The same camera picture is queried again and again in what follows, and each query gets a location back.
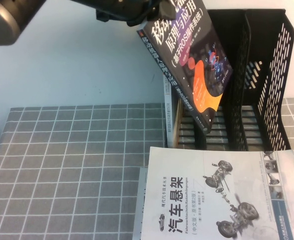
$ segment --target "gray checkered fabric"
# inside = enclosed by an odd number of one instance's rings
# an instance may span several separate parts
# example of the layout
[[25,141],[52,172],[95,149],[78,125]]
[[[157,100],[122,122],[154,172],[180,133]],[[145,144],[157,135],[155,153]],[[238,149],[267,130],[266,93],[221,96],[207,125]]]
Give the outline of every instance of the gray checkered fabric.
[[131,240],[162,104],[13,108],[0,140],[0,240]]

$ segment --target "white grid lines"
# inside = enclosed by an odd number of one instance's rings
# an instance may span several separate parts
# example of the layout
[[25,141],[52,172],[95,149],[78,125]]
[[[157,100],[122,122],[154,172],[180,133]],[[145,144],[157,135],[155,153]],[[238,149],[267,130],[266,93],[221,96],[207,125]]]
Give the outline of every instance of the white grid lines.
[[[106,155],[118,155],[119,153],[106,153]],[[129,152],[129,153],[125,153],[126,155],[131,155],[131,154],[143,154],[143,153],[134,153],[134,152]],[[82,156],[83,154],[68,154],[68,156]],[[86,153],[86,156],[88,155],[103,155],[102,153]],[[10,157],[21,157],[21,156],[24,156],[24,155],[10,155]],[[40,156],[40,157],[43,157],[44,155],[28,155],[29,157],[33,156],[33,157],[36,157],[36,156]],[[48,154],[46,156],[64,156],[63,154]]]
[[[143,130],[143,129],[133,129],[133,128],[128,128],[127,129],[128,131],[129,130]],[[71,130],[72,132],[87,132],[88,130]],[[105,132],[106,130],[89,130],[90,132]],[[108,130],[109,132],[112,132],[112,131],[124,131],[124,130],[118,130],[118,129],[109,129]],[[47,133],[47,132],[50,132],[50,131],[34,131],[36,133]],[[57,133],[60,133],[60,132],[68,132],[68,130],[54,130],[54,132],[57,132]],[[4,133],[15,133],[15,131],[5,131]],[[19,133],[31,133],[31,131],[19,131]]]
[[[159,140],[146,140],[146,142],[158,142]],[[30,143],[30,145],[37,145],[37,144],[87,144],[87,143],[123,143],[123,141],[62,141],[62,142],[32,142]],[[142,140],[128,140],[125,141],[128,143],[132,143],[132,142],[143,142]],[[13,142],[11,143],[11,145],[20,145],[20,144],[25,144],[25,142]]]
[[[134,213],[118,213],[121,215],[134,215]],[[71,213],[71,214],[51,214],[51,216],[106,216],[106,215],[114,215],[114,213]],[[0,214],[0,217],[47,217],[47,214]]]
[[[130,166],[124,166],[125,168],[139,168],[139,166],[134,166],[134,165],[130,165]],[[75,166],[75,167],[67,167],[64,166],[63,169],[100,169],[102,168],[101,166],[84,166],[84,167],[79,167],[79,166]],[[104,168],[122,168],[121,166],[105,166]],[[60,169],[60,167],[27,167],[27,168],[23,168],[24,170],[39,170],[39,169],[48,169],[48,170],[52,170],[52,169]],[[0,170],[19,170],[19,168],[2,168]]]
[[[45,159],[45,155],[46,155],[46,154],[44,154],[44,156],[43,156],[43,158],[42,158],[41,167],[43,166],[44,159]],[[30,207],[31,207],[31,202],[32,202],[32,200],[33,200],[32,198],[33,198],[33,196],[34,196],[34,194],[35,194],[36,187],[37,187],[37,183],[38,183],[38,180],[39,180],[39,177],[40,177],[41,167],[40,167],[40,170],[39,170],[39,172],[38,172],[38,176],[37,176],[37,180],[36,180],[36,182],[35,182],[35,186],[34,186],[34,188],[33,188],[32,196],[31,196],[31,199],[30,199],[30,202],[29,202],[29,206],[28,206],[28,210],[27,210],[27,214],[26,214],[26,217],[25,217],[25,220],[24,220],[24,223],[23,223],[22,229],[21,229],[21,234],[20,234],[19,240],[21,240],[22,233],[23,233],[24,228],[25,228],[25,226],[26,226],[26,222],[27,222],[28,214],[29,214]]]
[[[107,133],[109,130],[109,119],[108,119],[108,125],[107,125]],[[103,153],[103,161],[102,161],[102,169],[101,169],[101,178],[100,178],[100,186],[99,186],[99,193],[98,193],[98,202],[97,202],[97,210],[96,210],[96,214],[98,214],[98,210],[99,210],[99,202],[100,202],[100,194],[101,194],[101,187],[102,187],[102,177],[103,177],[103,167],[105,165],[105,157],[106,157],[106,149],[107,149],[107,143],[105,143],[105,149],[104,149],[104,153]],[[95,228],[94,228],[94,233],[93,233],[93,238],[92,240],[95,239],[96,236],[96,229],[97,229],[97,215],[96,215],[96,219],[95,219]]]
[[[128,105],[126,113],[126,130],[127,130],[127,120],[128,120]],[[126,140],[127,140],[127,131],[125,131],[125,144],[124,152],[126,152]],[[123,154],[122,166],[125,165],[125,155]],[[125,168],[122,168],[122,182],[121,182],[121,196],[120,196],[120,216],[119,216],[119,226],[118,226],[118,240],[120,240],[120,225],[121,225],[121,213],[122,213],[122,193],[123,193],[123,180],[124,180]]]
[[10,148],[10,145],[11,145],[11,143],[12,143],[12,140],[13,140],[14,135],[15,135],[15,134],[12,134],[12,137],[11,137],[11,140],[10,140],[10,142],[9,142],[8,148],[7,148],[7,150],[6,150],[6,153],[5,153],[5,155],[3,156],[3,159],[2,159],[2,161],[1,161],[0,169],[1,169],[1,167],[2,167],[2,164],[3,164],[4,160],[5,160],[5,157],[6,157],[7,154],[8,154],[8,151],[9,151],[9,148]]
[[88,146],[88,139],[89,139],[89,133],[88,133],[88,136],[87,136],[87,142],[86,142],[85,152],[84,152],[83,158],[82,158],[82,165],[81,165],[81,170],[80,170],[79,183],[78,183],[78,188],[77,188],[75,205],[73,207],[73,214],[72,214],[72,218],[71,218],[71,224],[70,224],[70,230],[69,230],[68,240],[70,240],[70,237],[71,237],[72,224],[73,224],[73,219],[74,219],[74,216],[75,216],[75,211],[76,211],[76,206],[77,206],[77,200],[78,200],[78,195],[79,195],[79,188],[80,188],[80,182],[81,182],[81,177],[82,177],[83,165],[84,165],[84,162],[85,162],[86,151],[87,151],[87,146]]
[[[123,197],[125,198],[136,198],[137,196],[126,196],[124,195]],[[119,198],[119,196],[62,196],[62,197],[55,197],[55,199],[111,199],[111,198]],[[8,200],[9,198],[0,198],[0,200]],[[33,197],[33,198],[27,198],[27,197],[15,197],[12,198],[14,200],[30,200],[30,199],[53,199],[53,197]]]
[[[9,146],[8,146],[8,149],[7,149],[5,155],[7,155],[8,151],[9,151],[9,148],[10,148],[10,144],[9,144]],[[0,168],[2,167],[2,164],[3,164],[4,161],[5,161],[5,159],[3,158],[3,159],[2,159],[2,162],[1,162],[1,166],[0,166]],[[18,171],[18,174],[17,174],[17,177],[16,177],[15,182],[17,182],[17,180],[18,180],[19,173],[20,173],[20,170]],[[14,188],[15,188],[15,185],[13,185],[13,187],[12,187],[12,190],[11,190],[11,193],[10,193],[10,197],[9,197],[9,199],[12,197],[12,194],[13,194]],[[6,209],[5,209],[4,213],[6,213],[7,210],[8,210],[9,202],[10,202],[10,200],[8,200],[8,202],[7,202]],[[1,218],[0,229],[1,229],[1,226],[2,226],[2,223],[3,223],[3,220],[4,220],[4,217]]]
[[146,166],[146,105],[143,109],[143,166]]
[[[83,111],[83,110],[92,110],[92,108],[86,108],[86,109],[63,109],[63,106],[58,107],[57,109],[44,109],[43,111],[48,112],[54,112],[54,111]],[[148,109],[154,110],[154,109],[160,109],[162,107],[149,107]],[[109,109],[125,109],[125,108],[93,108],[93,110],[109,110]],[[144,109],[143,107],[128,107],[128,109]],[[11,110],[10,112],[39,112],[40,110],[26,110],[25,108],[23,110]]]
[[[39,115],[38,115],[38,118],[37,118],[36,124],[35,124],[35,126],[34,126],[34,129],[36,129],[36,125],[37,125],[37,122],[38,122],[38,120],[39,120],[40,114],[41,114],[41,110],[40,110],[40,112],[39,112]],[[21,171],[21,169],[22,169],[22,165],[23,165],[23,163],[24,163],[24,160],[25,160],[25,158],[26,158],[27,152],[28,152],[28,150],[29,150],[29,146],[30,146],[30,142],[31,142],[31,140],[32,140],[32,136],[33,136],[33,133],[31,134],[31,137],[30,137],[30,140],[29,140],[29,143],[28,143],[27,149],[26,149],[26,151],[25,151],[25,154],[24,154],[24,156],[23,156],[23,159],[22,159],[22,162],[21,162],[20,168],[19,168],[19,170],[18,170],[18,174],[17,174],[17,177],[16,177],[15,184],[14,184],[13,187],[12,187],[11,195],[10,195],[10,197],[9,197],[10,199],[12,198],[13,191],[14,191],[14,189],[15,189],[15,186],[16,186],[16,183],[17,183],[17,180],[18,180],[18,177],[19,177],[20,171]],[[8,200],[7,207],[6,207],[6,210],[5,210],[5,214],[6,214],[7,210],[8,210],[9,203],[10,203],[10,200]],[[1,224],[0,224],[0,229],[1,229],[1,225],[2,225],[2,223],[3,223],[3,220],[4,220],[4,217],[2,217],[2,221],[1,221]]]
[[[73,114],[73,120],[75,119],[75,116],[76,116],[76,112],[74,112],[74,114]],[[71,128],[70,128],[70,132],[69,132],[68,140],[70,139],[71,129],[72,129],[73,123],[74,123],[74,121],[72,121],[72,124],[71,124]],[[66,145],[66,149],[65,149],[65,154],[64,154],[64,157],[63,157],[63,160],[62,160],[62,164],[61,164],[61,167],[60,167],[60,172],[59,172],[58,181],[60,180],[60,177],[61,177],[62,167],[63,167],[64,160],[65,160],[65,158],[66,158],[66,154],[67,154],[67,150],[68,150],[68,145],[69,145],[69,144],[67,143],[67,145]],[[45,238],[46,238],[46,235],[47,235],[47,233],[48,233],[48,228],[49,228],[50,218],[51,218],[51,214],[52,214],[53,204],[54,204],[54,202],[55,202],[55,198],[56,198],[56,195],[57,195],[58,186],[59,186],[59,184],[57,183],[57,185],[56,185],[56,189],[55,189],[54,198],[53,198],[52,203],[51,203],[50,213],[49,213],[48,222],[47,222],[46,231],[45,231]]]
[[[130,231],[122,231],[122,234],[131,234],[132,232]],[[49,233],[50,235],[68,235],[67,232],[51,232]],[[92,235],[93,232],[73,232],[73,235]],[[98,234],[116,234],[116,232],[98,232]],[[45,233],[39,233],[39,232],[34,232],[34,233],[0,233],[0,235],[45,235]]]
[[[149,117],[148,119],[150,120],[159,120],[161,118],[159,117]],[[103,118],[103,119],[75,119],[74,121],[75,122],[83,122],[83,121],[107,121],[108,119],[106,118]],[[115,118],[115,119],[110,119],[110,120],[126,120],[126,118]],[[71,122],[72,120],[57,120],[58,122]],[[7,123],[19,123],[19,122],[22,122],[22,123],[27,123],[27,122],[30,122],[30,123],[33,123],[34,121],[32,120],[23,120],[23,121],[7,121]],[[54,122],[53,120],[39,120],[39,122]]]

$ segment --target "book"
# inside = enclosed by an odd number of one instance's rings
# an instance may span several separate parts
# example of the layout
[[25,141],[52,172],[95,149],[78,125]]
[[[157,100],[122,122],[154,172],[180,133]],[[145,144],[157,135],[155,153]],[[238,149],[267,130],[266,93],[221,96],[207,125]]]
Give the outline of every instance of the book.
[[167,136],[167,147],[175,147],[175,135],[174,135],[174,124],[176,120],[177,107],[178,107],[178,96],[172,91],[171,84],[163,76],[163,90],[164,90],[164,99],[165,99],[165,113],[166,113],[166,136]]
[[141,240],[293,240],[291,150],[150,149]]
[[145,196],[146,196],[147,174],[148,174],[148,168],[141,167],[139,170],[139,181],[138,181],[135,221],[133,224],[132,240],[141,240],[141,228],[142,228],[142,219],[143,219],[143,207],[145,204]]
[[138,34],[206,134],[232,68],[203,2],[170,2],[176,20],[145,21]]

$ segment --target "book spine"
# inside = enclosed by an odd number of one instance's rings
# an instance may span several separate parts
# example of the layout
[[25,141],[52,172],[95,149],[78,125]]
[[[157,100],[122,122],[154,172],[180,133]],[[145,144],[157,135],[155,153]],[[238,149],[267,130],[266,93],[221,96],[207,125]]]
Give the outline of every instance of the book spine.
[[171,84],[163,76],[163,90],[165,95],[165,112],[166,112],[166,130],[167,130],[167,145],[168,148],[173,148],[173,109],[172,109],[172,94]]
[[157,64],[159,65],[163,74],[166,76],[166,78],[168,79],[170,84],[178,92],[178,95],[181,98],[183,104],[186,106],[186,109],[189,110],[190,114],[194,117],[196,123],[198,124],[198,126],[200,127],[202,132],[204,134],[207,134],[209,126],[206,125],[205,121],[201,121],[200,114],[198,114],[197,110],[194,107],[194,104],[189,102],[188,97],[186,97],[186,94],[184,93],[183,89],[179,85],[178,81],[175,79],[175,76],[171,73],[171,71],[169,70],[169,68],[165,64],[165,62],[162,60],[162,57],[159,56],[159,54],[155,50],[153,44],[149,40],[148,36],[145,34],[143,29],[138,30],[138,34],[139,34],[141,40],[143,41],[143,43],[145,44],[145,46],[148,48],[148,50],[151,53],[151,55],[153,56],[153,58],[155,59],[155,61],[157,62]]

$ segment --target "robot illustration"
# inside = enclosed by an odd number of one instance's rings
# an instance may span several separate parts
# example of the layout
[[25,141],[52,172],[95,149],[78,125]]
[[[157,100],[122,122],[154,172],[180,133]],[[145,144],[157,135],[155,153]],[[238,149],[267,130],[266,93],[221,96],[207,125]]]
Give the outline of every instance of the robot illustration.
[[210,66],[210,70],[214,72],[214,81],[211,81],[209,85],[212,88],[215,88],[217,85],[220,86],[220,83],[223,79],[224,74],[224,66],[223,61],[217,55],[217,50],[215,48],[215,44],[212,46],[212,50],[208,51],[208,57],[206,58],[206,62]]

